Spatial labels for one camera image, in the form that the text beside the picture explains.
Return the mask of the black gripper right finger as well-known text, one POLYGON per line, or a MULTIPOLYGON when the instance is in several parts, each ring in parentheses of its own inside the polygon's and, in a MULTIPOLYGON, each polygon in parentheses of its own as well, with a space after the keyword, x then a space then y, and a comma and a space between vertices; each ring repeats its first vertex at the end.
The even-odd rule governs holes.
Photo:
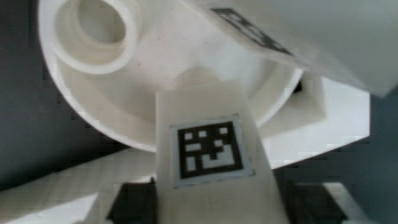
POLYGON ((367 215, 340 182, 276 176, 291 224, 367 224, 367 215))

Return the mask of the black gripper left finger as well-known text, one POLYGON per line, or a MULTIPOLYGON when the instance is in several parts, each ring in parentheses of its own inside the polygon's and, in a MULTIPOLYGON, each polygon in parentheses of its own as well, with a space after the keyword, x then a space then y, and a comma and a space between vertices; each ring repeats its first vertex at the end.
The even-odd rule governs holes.
POLYGON ((124 183, 111 203, 106 220, 111 224, 157 224, 155 182, 124 183))

